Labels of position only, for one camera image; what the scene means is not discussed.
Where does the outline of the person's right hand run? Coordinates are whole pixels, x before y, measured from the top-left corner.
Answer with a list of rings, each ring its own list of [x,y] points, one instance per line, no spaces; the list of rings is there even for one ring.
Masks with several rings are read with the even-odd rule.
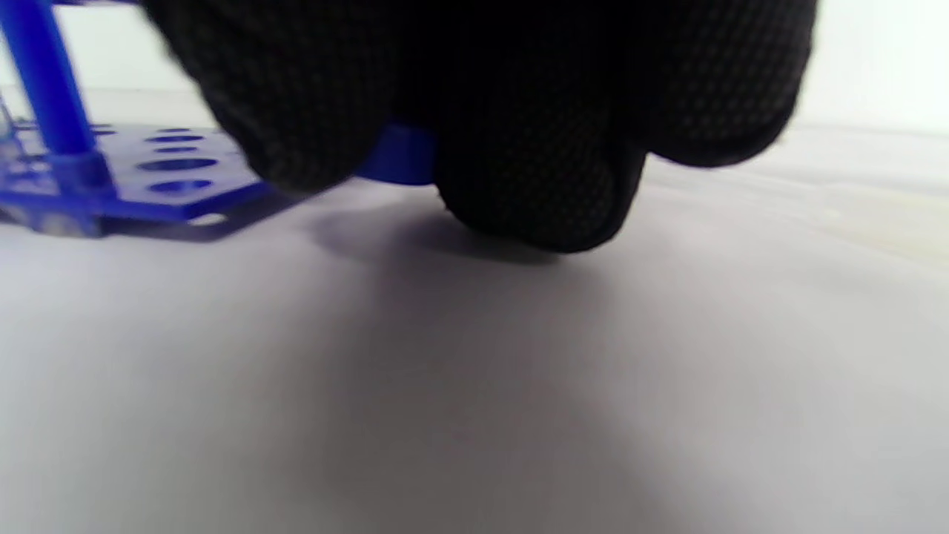
[[[465,226],[606,243],[645,159],[738,165],[796,110],[816,1],[143,1],[248,165],[317,193],[390,122]]]

